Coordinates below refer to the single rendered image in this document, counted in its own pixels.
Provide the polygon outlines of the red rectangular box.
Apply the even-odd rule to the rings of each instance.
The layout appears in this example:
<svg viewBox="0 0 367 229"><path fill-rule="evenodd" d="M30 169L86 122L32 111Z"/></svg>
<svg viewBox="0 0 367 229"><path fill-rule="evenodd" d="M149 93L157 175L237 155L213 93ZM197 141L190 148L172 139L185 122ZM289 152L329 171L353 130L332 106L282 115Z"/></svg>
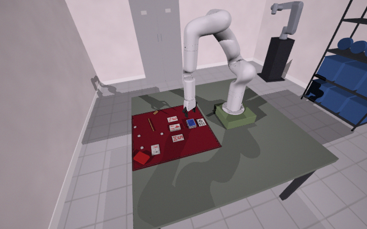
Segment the red rectangular box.
<svg viewBox="0 0 367 229"><path fill-rule="evenodd" d="M144 154L144 153L142 153L142 152L138 152L135 156L134 156L134 160L135 161L137 161L137 162L139 162L139 163L141 163L141 164L145 164L147 161L148 161L148 159L149 159L150 157L149 157L149 155L147 155L147 154Z"/></svg>

